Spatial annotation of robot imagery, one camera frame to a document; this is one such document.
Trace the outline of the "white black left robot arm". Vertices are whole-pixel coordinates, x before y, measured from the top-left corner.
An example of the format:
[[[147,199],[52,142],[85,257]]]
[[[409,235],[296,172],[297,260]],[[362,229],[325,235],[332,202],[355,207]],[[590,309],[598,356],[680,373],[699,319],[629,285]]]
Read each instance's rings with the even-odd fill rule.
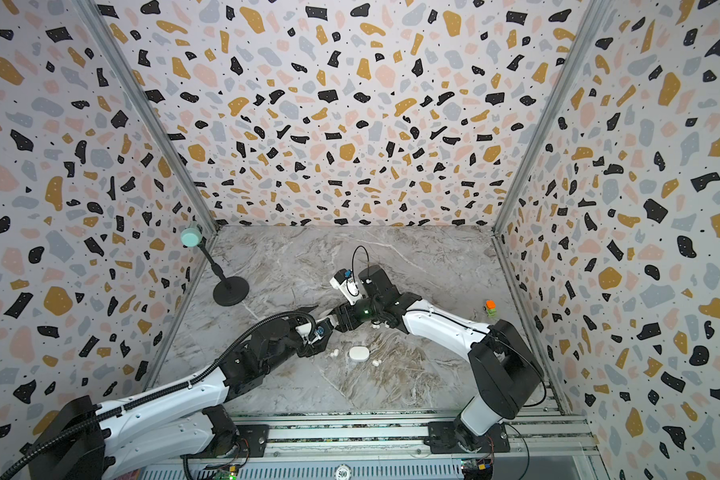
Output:
[[[224,405],[259,387],[293,357],[323,352],[336,320],[261,322],[204,370],[120,400],[68,403],[32,451],[33,479],[115,479],[156,462],[240,440]]]

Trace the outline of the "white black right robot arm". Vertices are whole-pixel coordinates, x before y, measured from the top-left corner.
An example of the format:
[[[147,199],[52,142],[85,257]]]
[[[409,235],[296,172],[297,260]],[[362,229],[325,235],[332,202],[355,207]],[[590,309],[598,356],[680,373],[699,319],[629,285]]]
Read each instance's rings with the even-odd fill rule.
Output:
[[[543,383],[541,366],[507,321],[485,324],[448,313],[418,294],[400,292],[378,265],[364,269],[359,280],[341,269],[330,284],[347,300],[333,310],[337,330],[383,324],[428,339],[469,363],[477,393],[452,422],[429,426],[427,444],[434,453],[487,449],[490,433],[500,434],[499,424],[515,419]]]

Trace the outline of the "black stand with green ball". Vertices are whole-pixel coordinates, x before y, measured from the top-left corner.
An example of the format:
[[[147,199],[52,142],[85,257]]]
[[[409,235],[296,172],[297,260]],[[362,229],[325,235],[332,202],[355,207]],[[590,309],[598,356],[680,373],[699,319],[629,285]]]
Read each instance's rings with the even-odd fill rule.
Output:
[[[188,248],[198,248],[208,261],[218,282],[213,289],[214,301],[224,307],[241,303],[250,291],[249,283],[240,276],[227,276],[222,267],[212,258],[207,240],[199,227],[191,225],[180,233],[181,243]]]

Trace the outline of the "orange green small cube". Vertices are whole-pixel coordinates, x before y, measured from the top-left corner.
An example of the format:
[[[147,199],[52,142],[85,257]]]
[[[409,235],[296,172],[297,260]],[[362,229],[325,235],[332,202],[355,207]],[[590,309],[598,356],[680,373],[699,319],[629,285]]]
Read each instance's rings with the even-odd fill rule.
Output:
[[[494,317],[497,315],[497,305],[494,301],[486,300],[484,308],[489,317]]]

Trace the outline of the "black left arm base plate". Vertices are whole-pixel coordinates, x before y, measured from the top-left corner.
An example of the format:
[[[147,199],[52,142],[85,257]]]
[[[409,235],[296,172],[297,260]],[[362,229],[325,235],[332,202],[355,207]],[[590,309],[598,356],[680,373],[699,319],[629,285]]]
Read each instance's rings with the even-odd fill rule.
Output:
[[[270,427],[267,424],[235,425],[231,430],[217,436],[214,456],[232,460],[261,458],[264,455]]]

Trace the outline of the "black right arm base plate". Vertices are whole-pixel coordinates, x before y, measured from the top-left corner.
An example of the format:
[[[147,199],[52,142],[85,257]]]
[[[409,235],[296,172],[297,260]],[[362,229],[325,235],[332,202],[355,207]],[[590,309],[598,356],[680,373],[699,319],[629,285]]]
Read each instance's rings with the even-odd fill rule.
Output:
[[[511,450],[504,426],[500,423],[494,424],[482,435],[475,435],[455,420],[429,422],[423,442],[433,454],[487,455]]]

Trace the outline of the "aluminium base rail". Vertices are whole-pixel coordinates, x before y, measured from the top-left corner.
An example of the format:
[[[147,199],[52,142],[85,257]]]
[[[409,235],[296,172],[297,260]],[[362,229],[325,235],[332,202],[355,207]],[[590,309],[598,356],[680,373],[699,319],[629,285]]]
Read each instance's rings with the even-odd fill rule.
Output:
[[[508,453],[433,454],[427,424],[454,412],[420,410],[342,415],[242,416],[267,424],[261,458],[171,459],[145,467],[137,479],[605,479],[608,474],[584,417],[548,401],[504,426]]]

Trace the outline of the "aluminium corner frame post right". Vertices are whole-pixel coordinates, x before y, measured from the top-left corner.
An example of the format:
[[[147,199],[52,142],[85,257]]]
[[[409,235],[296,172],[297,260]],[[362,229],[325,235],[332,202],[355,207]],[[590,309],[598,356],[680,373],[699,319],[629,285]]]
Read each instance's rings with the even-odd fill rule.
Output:
[[[530,172],[535,157],[540,153],[550,129],[556,123],[558,113],[567,98],[570,88],[576,80],[576,75],[582,67],[590,44],[596,37],[603,19],[612,4],[613,2],[608,0],[595,0],[591,1],[587,7],[582,23],[572,43],[571,51],[545,103],[544,110],[537,122],[537,128],[513,176],[513,182],[509,187],[496,222],[492,227],[495,236],[500,236],[501,231],[509,223],[510,215],[514,209],[513,204],[518,200],[522,191],[523,178]]]

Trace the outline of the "aluminium corner frame post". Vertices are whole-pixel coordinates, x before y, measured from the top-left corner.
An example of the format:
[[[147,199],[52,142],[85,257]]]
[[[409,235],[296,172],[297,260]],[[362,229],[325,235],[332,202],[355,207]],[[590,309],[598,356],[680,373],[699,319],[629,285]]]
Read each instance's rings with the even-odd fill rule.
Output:
[[[90,31],[102,56],[107,60],[113,73],[120,81],[126,96],[141,117],[152,139],[164,154],[173,173],[177,176],[178,182],[186,192],[189,202],[192,204],[193,212],[198,223],[203,227],[204,233],[209,238],[215,237],[218,233],[216,221],[212,218],[206,202],[194,185],[156,112],[150,106],[150,102],[138,83],[127,59],[117,46],[116,39],[100,14],[97,3],[95,1],[72,1],[72,5]]]
[[[582,23],[572,43],[571,51],[545,103],[544,110],[537,122],[537,128],[513,176],[513,182],[509,187],[496,222],[492,227],[495,236],[500,236],[501,231],[509,223],[510,215],[514,209],[513,204],[518,200],[522,191],[523,178],[530,172],[535,157],[540,153],[550,129],[556,123],[558,113],[567,98],[570,88],[576,80],[576,75],[582,67],[590,44],[596,37],[603,19],[612,4],[613,2],[608,0],[595,0],[591,1],[587,7]]]

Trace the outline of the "aluminium corner frame post left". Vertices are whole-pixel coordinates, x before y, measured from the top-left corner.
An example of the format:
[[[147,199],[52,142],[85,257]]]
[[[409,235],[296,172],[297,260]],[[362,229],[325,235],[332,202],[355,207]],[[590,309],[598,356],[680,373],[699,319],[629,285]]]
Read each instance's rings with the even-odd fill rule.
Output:
[[[97,3],[95,1],[72,1],[72,5],[90,31],[102,56],[107,60],[113,73],[120,81],[126,96],[141,117],[152,139],[164,154],[173,173],[177,176],[178,182],[186,192],[189,202],[192,204],[193,212],[198,223],[203,227],[204,233],[209,238],[215,237],[218,233],[216,221],[212,218],[206,202],[194,185],[156,112],[150,106],[150,102],[138,83],[127,59],[117,46],[116,39],[100,14]]]

